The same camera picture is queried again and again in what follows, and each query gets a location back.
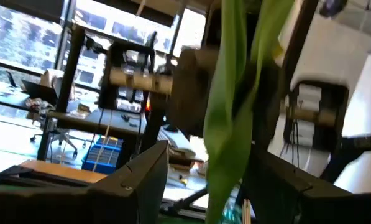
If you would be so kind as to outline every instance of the metal bar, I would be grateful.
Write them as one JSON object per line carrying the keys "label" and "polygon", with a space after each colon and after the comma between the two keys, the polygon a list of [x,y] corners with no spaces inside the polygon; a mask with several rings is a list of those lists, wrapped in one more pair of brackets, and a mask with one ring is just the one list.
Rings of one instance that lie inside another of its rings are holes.
{"label": "metal bar", "polygon": [[[122,38],[119,38],[119,37],[116,37],[115,35],[107,34],[105,32],[101,32],[99,30],[96,30],[96,29],[93,29],[93,28],[90,28],[90,27],[87,27],[87,26],[83,26],[83,25],[80,25],[80,24],[77,24],[77,23],[74,23],[74,22],[71,22],[71,24],[84,29],[85,32],[87,32],[87,33],[97,35],[98,37],[104,37],[104,38],[107,38],[109,40],[112,40],[112,41],[115,41],[115,42],[118,42],[118,43],[123,43],[123,44],[127,44],[128,43],[127,40],[122,39]],[[165,57],[167,55],[167,53],[161,52],[159,50],[154,50],[154,51],[155,51],[155,53],[157,55],[159,55],[161,57]]]}
{"label": "metal bar", "polygon": [[280,105],[280,113],[288,119],[309,121],[314,124],[334,127],[336,125],[336,113],[330,110],[312,111],[302,108],[285,107]]}
{"label": "metal bar", "polygon": [[163,117],[166,114],[166,95],[150,94],[151,111],[144,134],[142,135],[139,154],[156,144],[160,127],[163,124]]}
{"label": "metal bar", "polygon": [[144,76],[141,73],[126,74],[122,68],[112,67],[109,81],[112,85],[127,86],[129,88],[151,91],[170,95],[172,92],[173,77],[166,75]]}
{"label": "metal bar", "polygon": [[[140,6],[140,4],[135,1],[112,1],[112,0],[109,1],[95,0],[95,1],[128,12],[133,15],[137,13],[137,10]],[[165,14],[148,6],[145,6],[144,9],[142,10],[141,17],[153,22],[157,22],[164,26],[170,26],[171,25],[170,23],[173,20],[173,16]]]}
{"label": "metal bar", "polygon": [[68,62],[66,63],[65,73],[62,79],[62,87],[57,102],[57,111],[66,113],[68,100],[72,89],[73,79],[78,65],[80,51],[85,41],[85,31],[75,26],[71,37],[71,49],[69,52]]}
{"label": "metal bar", "polygon": [[54,69],[61,70],[62,62],[65,57],[66,50],[66,40],[68,39],[68,28],[70,28],[70,21],[73,18],[73,12],[76,8],[76,0],[69,0],[68,8],[64,14],[64,20],[61,24],[62,31],[60,35],[60,40],[58,42],[57,56],[55,57]]}
{"label": "metal bar", "polygon": [[175,27],[175,32],[174,32],[174,36],[173,36],[173,40],[172,40],[172,45],[170,46],[170,52],[169,52],[170,55],[173,55],[175,44],[176,44],[177,38],[178,38],[178,33],[179,33],[180,27],[181,27],[181,22],[183,20],[184,12],[185,12],[185,9],[186,9],[187,5],[188,5],[188,0],[182,0],[180,8],[178,9],[177,25]]}
{"label": "metal bar", "polygon": [[120,169],[122,166],[124,166],[127,162],[130,161],[131,155],[135,151],[135,144],[137,141],[136,138],[137,136],[134,136],[133,134],[126,135],[124,137],[121,153],[119,154],[119,158],[117,158],[117,161],[116,161],[116,170]]}
{"label": "metal bar", "polygon": [[300,59],[301,51],[303,50],[317,6],[318,0],[303,1],[303,4],[301,5],[300,13],[298,14],[295,28],[291,35],[290,43],[283,61],[285,91],[282,97],[285,97],[290,90],[291,79],[293,78],[298,60]]}
{"label": "metal bar", "polygon": [[36,76],[36,77],[41,77],[42,74],[43,74],[42,70],[31,69],[30,67],[26,67],[26,66],[23,66],[23,65],[14,65],[10,61],[1,60],[1,59],[0,59],[0,67],[10,69],[10,70],[14,70],[14,71],[17,71],[17,72],[26,73],[26,74],[33,75],[33,76]]}
{"label": "metal bar", "polygon": [[175,202],[171,207],[168,207],[168,211],[172,212],[174,214],[177,214],[181,209],[187,209],[189,206],[197,201],[197,199],[205,196],[208,194],[208,189],[207,187],[202,188],[201,190],[193,193],[187,198],[181,199],[177,202]]}
{"label": "metal bar", "polygon": [[48,144],[50,143],[50,118],[46,117],[43,128],[42,140],[37,150],[37,160],[45,161],[47,158]]}

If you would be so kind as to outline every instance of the glass window pane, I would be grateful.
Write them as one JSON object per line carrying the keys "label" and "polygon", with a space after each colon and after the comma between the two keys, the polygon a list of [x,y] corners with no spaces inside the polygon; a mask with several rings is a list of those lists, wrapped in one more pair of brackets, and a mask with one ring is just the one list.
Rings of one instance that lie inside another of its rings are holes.
{"label": "glass window pane", "polygon": [[0,6],[0,59],[31,69],[52,68],[62,28]]}
{"label": "glass window pane", "polygon": [[148,36],[157,31],[155,49],[165,53],[169,52],[174,35],[174,27],[167,27],[90,0],[76,2],[74,20],[83,26],[114,34],[116,37],[129,39],[138,44],[145,44]]}
{"label": "glass window pane", "polygon": [[[14,78],[14,81],[17,85],[21,85],[22,80],[31,81],[34,83],[39,83],[40,81],[40,77],[36,77],[33,75],[29,75],[29,74],[25,74],[25,73],[21,73],[18,71],[13,71],[13,70],[0,67],[0,82],[7,83],[7,84],[10,83],[8,76],[7,76],[7,71],[11,72],[12,77]],[[0,105],[0,119],[1,119],[1,116],[10,117],[10,118],[26,119],[27,114],[28,114],[28,111],[15,109],[9,106]]]}
{"label": "glass window pane", "polygon": [[[106,6],[95,1],[77,1],[76,11],[73,20],[86,27],[98,30],[121,39],[129,39],[131,42],[138,44],[146,44],[148,37],[157,31],[157,39],[154,48],[162,52],[169,52],[170,44],[173,37],[173,28],[167,27],[147,19],[136,17],[133,14]],[[93,34],[87,34],[96,42],[100,43],[105,49],[108,49],[112,44],[110,40],[100,38]],[[66,65],[66,60],[69,55],[70,42],[66,45],[65,59],[63,65]],[[128,57],[137,61],[137,54],[127,52]],[[165,60],[157,57],[155,69],[157,65],[164,64]],[[103,75],[105,67],[105,55],[96,54],[92,50],[81,51],[81,57],[77,66],[75,82],[83,85],[91,85],[98,87],[99,81]]]}
{"label": "glass window pane", "polygon": [[200,48],[205,25],[204,15],[185,9],[173,55],[179,57],[184,47]]}

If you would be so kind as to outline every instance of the desk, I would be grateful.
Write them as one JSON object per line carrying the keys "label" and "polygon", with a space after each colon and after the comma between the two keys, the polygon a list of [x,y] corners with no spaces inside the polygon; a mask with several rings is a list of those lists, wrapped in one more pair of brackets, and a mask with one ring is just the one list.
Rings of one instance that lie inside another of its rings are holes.
{"label": "desk", "polygon": [[37,172],[57,175],[59,177],[65,177],[68,179],[79,180],[87,183],[95,183],[106,177],[106,175],[104,174],[99,174],[87,170],[76,170],[44,161],[29,160],[21,163],[20,166],[33,169]]}
{"label": "desk", "polygon": [[36,110],[30,109],[26,106],[26,99],[29,95],[21,92],[20,90],[11,90],[10,85],[7,83],[0,82],[0,105],[10,106],[12,108],[26,110],[30,112],[37,112]]}
{"label": "desk", "polygon": [[[97,127],[99,118],[102,113],[102,109],[94,110],[85,119],[75,118],[68,113],[58,113],[54,111],[48,112],[47,117],[58,119],[59,128],[75,129],[78,131],[85,131],[96,134],[105,134],[106,128],[109,124],[109,120],[111,119],[111,112],[112,120],[111,125],[109,127],[108,136],[123,139],[122,150],[116,164],[116,168],[118,169],[129,161],[130,156],[134,152],[139,130],[139,120],[134,118],[138,118],[139,117],[138,115],[121,111],[104,110],[103,118],[101,119],[101,124],[99,125],[99,128]],[[129,122],[125,122],[122,119],[121,116],[124,114],[128,115],[131,118]],[[146,124],[147,121],[145,119],[145,116],[142,116],[140,137],[144,133]],[[43,132],[42,141],[40,142],[40,147],[37,152],[38,160],[43,161],[46,160],[49,140],[48,131],[49,130],[44,130]]]}

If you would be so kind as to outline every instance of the blue crate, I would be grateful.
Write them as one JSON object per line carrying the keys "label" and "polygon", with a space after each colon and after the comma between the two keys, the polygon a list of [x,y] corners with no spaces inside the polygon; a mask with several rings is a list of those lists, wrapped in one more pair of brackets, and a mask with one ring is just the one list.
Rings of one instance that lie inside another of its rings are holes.
{"label": "blue crate", "polygon": [[[98,157],[98,152],[101,148],[102,140],[103,137],[98,139],[97,143],[91,147],[90,152],[88,153],[87,161],[87,155],[85,155],[84,158],[81,160],[83,162],[81,169],[93,170],[96,159]],[[123,140],[114,139],[114,141],[112,141],[112,138],[109,139],[108,144],[104,147],[104,151],[99,157],[95,170],[96,172],[102,174],[112,174],[115,171],[116,162],[119,158],[119,153],[122,148],[122,143]]]}

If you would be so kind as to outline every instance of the cable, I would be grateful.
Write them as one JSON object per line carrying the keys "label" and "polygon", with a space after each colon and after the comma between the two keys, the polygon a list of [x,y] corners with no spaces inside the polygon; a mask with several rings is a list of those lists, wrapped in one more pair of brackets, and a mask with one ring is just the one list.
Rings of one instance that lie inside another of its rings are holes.
{"label": "cable", "polygon": [[286,143],[283,144],[282,150],[281,150],[280,153],[279,153],[279,158],[282,157],[282,154],[283,154],[283,152],[284,152],[284,150],[285,150],[285,146],[286,146]]}
{"label": "cable", "polygon": [[97,163],[99,161],[99,157],[103,153],[105,145],[108,143],[108,133],[109,133],[109,127],[111,126],[111,121],[112,121],[112,110],[111,110],[111,117],[109,119],[109,123],[108,123],[108,126],[106,127],[106,131],[105,131],[105,139],[104,139],[103,145],[99,148],[97,159],[96,159],[96,162],[94,163],[94,167],[93,167],[93,172],[95,172],[95,170],[97,168]]}
{"label": "cable", "polygon": [[141,119],[142,119],[142,112],[140,112],[140,121],[138,125],[138,133],[137,133],[137,139],[135,140],[135,150],[134,150],[134,157],[140,153],[140,135],[141,135]]}
{"label": "cable", "polygon": [[293,137],[291,139],[291,164],[294,165],[294,161],[295,161],[295,122],[292,121],[291,122],[291,127],[292,127],[292,134],[293,134]]}
{"label": "cable", "polygon": [[286,145],[286,154],[287,154],[288,151],[289,151],[289,143],[287,143],[287,145]]}
{"label": "cable", "polygon": [[130,34],[134,31],[135,22],[137,18],[141,16],[142,10],[144,9],[144,6],[146,3],[147,3],[147,0],[142,0],[140,6],[138,7],[137,13],[135,14],[133,26],[131,26],[129,33],[127,33],[127,42],[130,42]]}
{"label": "cable", "polygon": [[50,162],[53,163],[53,148],[51,147],[51,144],[53,143],[55,133],[53,133],[53,138],[50,139]]}
{"label": "cable", "polygon": [[[144,9],[144,6],[145,6],[146,3],[147,3],[147,0],[142,0],[141,4],[140,4],[140,6],[139,6],[139,8],[138,8],[138,10],[137,10],[137,14],[135,15],[134,23],[135,23],[135,21],[137,20],[137,17],[139,17],[139,16],[141,15],[141,12],[142,12],[142,10]],[[132,26],[130,32],[132,32],[132,31],[134,30],[134,23],[133,23],[133,26]],[[129,32],[129,34],[127,35],[127,41],[129,41],[130,32]],[[139,138],[140,132],[141,132],[141,113],[140,113],[139,132],[138,132],[138,135],[137,135],[137,140],[136,140],[136,142],[139,141],[138,138]],[[137,206],[138,206],[138,199],[137,199],[138,196],[137,196],[137,194],[135,194],[135,198],[136,198],[135,201],[137,202]],[[139,220],[140,220],[141,216],[140,216],[140,210],[139,210],[139,209],[138,209],[138,212],[137,212],[137,216],[138,216],[138,218],[139,218]]]}
{"label": "cable", "polygon": [[64,153],[65,153],[66,144],[68,144],[67,141],[65,141],[65,145],[63,146],[63,151],[61,152],[60,164],[62,164],[63,157],[65,156]]}
{"label": "cable", "polygon": [[295,127],[296,127],[296,131],[297,131],[297,134],[296,134],[296,143],[297,143],[297,168],[300,168],[300,153],[298,151],[298,145],[299,145],[299,142],[298,142],[298,122],[296,121],[295,122]]}
{"label": "cable", "polygon": [[91,140],[91,143],[90,143],[90,146],[88,148],[88,151],[87,151],[87,155],[86,155],[86,160],[88,160],[88,155],[90,153],[90,150],[91,150],[91,147],[93,146],[93,143],[94,143],[94,138],[96,137],[96,132],[99,130],[99,127],[101,125],[101,121],[103,119],[103,115],[104,115],[104,108],[102,109],[101,111],[101,115],[99,116],[99,120],[98,120],[98,125],[97,125],[97,128],[94,130],[94,133],[93,133],[93,139]]}

